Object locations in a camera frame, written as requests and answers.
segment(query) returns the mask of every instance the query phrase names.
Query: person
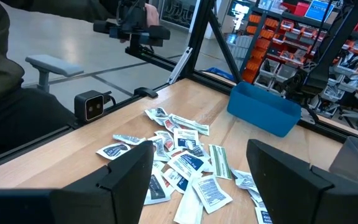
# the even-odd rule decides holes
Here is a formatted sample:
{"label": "person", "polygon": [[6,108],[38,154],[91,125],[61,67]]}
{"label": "person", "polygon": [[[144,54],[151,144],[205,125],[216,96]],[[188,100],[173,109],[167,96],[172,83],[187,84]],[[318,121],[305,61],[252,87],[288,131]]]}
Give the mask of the person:
{"label": "person", "polygon": [[[106,20],[116,14],[118,0],[0,0],[31,12],[86,20]],[[147,25],[158,25],[157,9],[149,4]],[[21,88],[23,68],[7,58],[9,17],[0,4],[0,153],[19,147],[73,123],[74,115],[51,94]]]}

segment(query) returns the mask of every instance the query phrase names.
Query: black metal frame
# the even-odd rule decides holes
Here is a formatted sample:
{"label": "black metal frame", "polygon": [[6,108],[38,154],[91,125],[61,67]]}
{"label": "black metal frame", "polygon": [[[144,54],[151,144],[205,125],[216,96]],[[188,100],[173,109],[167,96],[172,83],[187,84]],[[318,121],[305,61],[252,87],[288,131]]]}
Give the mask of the black metal frame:
{"label": "black metal frame", "polygon": [[[198,58],[198,55],[200,53],[202,40],[204,38],[204,33],[206,30],[206,26],[208,22],[213,27],[214,34],[217,38],[217,41],[219,43],[219,46],[223,50],[223,54],[225,55],[225,59],[227,60],[231,70],[233,68],[236,68],[236,64],[234,63],[234,59],[227,47],[226,42],[224,41],[223,35],[218,27],[218,21],[216,20],[214,14],[212,13],[212,8],[214,6],[214,0],[201,0],[199,5],[199,11],[196,16],[195,20],[195,27],[196,29],[193,29],[193,32],[190,37],[190,41],[188,46],[193,48],[191,58],[189,59],[185,69],[183,69],[180,79],[183,78],[189,78],[190,80],[193,80],[197,83],[200,83],[202,85],[208,86],[216,91],[219,91],[221,93],[224,93],[226,95],[230,95],[231,89],[234,87],[229,82],[222,81],[220,79],[211,77],[209,75],[204,74],[203,72],[195,70],[196,61]],[[165,57],[159,56],[157,54],[152,53],[150,50],[147,50],[145,48],[139,47],[139,45],[131,45],[126,49],[126,53],[130,54],[134,57],[137,57],[141,60],[144,60],[148,63],[151,63],[153,65],[156,65],[158,67],[164,68],[168,71],[172,71],[175,66],[176,62],[169,60]],[[237,68],[235,69],[236,72],[232,72],[234,75],[234,78],[236,79],[236,83],[239,82],[239,80],[242,80],[239,71]],[[169,86],[169,84],[161,85],[154,89],[154,91],[159,91],[165,87]],[[121,103],[118,103],[115,106],[112,106],[106,110],[105,114],[113,113],[131,103],[134,103],[140,99],[142,99],[142,96],[134,95],[133,97],[129,98],[128,100],[125,100]],[[321,121],[316,121],[316,124],[310,124],[306,121],[299,121],[298,125],[310,129],[316,133],[322,134],[323,136],[326,136],[328,138],[331,138],[335,141],[344,143],[347,137],[352,136],[355,138],[358,138],[358,135],[354,134],[353,132],[341,129],[337,126],[324,123]],[[50,133],[48,135],[45,135],[41,138],[38,138],[26,145],[23,145],[21,147],[18,147],[17,149],[13,149],[9,152],[6,152],[4,154],[0,155],[0,165],[8,162],[12,159],[15,159],[31,150],[34,150],[56,138],[59,138],[60,136],[63,136],[71,131],[73,131],[75,127],[66,126],[62,129],[59,129],[53,133]]]}

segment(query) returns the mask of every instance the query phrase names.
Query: wooden table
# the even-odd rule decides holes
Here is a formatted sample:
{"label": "wooden table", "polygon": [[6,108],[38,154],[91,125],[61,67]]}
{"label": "wooden table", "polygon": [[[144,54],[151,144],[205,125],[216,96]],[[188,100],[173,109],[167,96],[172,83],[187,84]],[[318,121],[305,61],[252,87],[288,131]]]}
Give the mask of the wooden table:
{"label": "wooden table", "polygon": [[[0,188],[61,188],[90,174],[109,162],[95,152],[114,143],[113,134],[149,138],[163,129],[144,114],[144,110],[158,106],[168,113],[209,124],[211,135],[201,136],[200,141],[224,146],[230,165],[239,170],[249,171],[249,139],[259,139],[325,170],[342,146],[300,126],[285,138],[272,136],[230,115],[226,111],[228,96],[187,79],[158,93],[154,100],[143,98],[1,165]],[[255,205],[248,193],[233,180],[218,178],[218,182],[233,201],[210,215],[204,212],[203,223],[257,223]],[[140,223],[173,223],[181,197],[174,192],[169,202],[145,206]]]}

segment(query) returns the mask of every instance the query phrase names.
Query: gray floor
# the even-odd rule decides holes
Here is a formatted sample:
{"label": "gray floor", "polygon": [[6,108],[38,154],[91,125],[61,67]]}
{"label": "gray floor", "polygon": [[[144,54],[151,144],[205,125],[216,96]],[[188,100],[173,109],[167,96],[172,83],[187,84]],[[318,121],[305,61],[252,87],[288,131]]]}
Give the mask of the gray floor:
{"label": "gray floor", "polygon": [[[89,90],[112,91],[120,102],[131,97],[136,88],[156,88],[169,77],[170,72],[126,54],[129,43],[121,44],[93,32],[89,22],[8,6],[6,9],[11,17],[8,57],[24,68],[24,86],[34,87],[38,82],[38,71],[24,61],[28,55],[48,54],[84,68],[85,73],[74,78],[50,76],[50,92],[69,110],[73,111],[75,95]],[[171,29],[171,39],[154,49],[157,54],[177,61],[188,39],[187,32]],[[215,40],[203,41],[196,64],[200,70],[209,67],[229,71]]]}

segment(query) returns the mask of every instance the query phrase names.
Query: gray office chair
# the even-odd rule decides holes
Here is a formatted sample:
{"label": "gray office chair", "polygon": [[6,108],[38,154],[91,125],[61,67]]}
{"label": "gray office chair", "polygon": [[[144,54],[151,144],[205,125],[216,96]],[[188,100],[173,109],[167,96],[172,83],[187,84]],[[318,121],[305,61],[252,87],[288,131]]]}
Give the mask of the gray office chair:
{"label": "gray office chair", "polygon": [[49,92],[49,73],[73,77],[84,72],[79,65],[74,65],[49,55],[33,55],[25,58],[34,68],[40,72],[37,88]]}

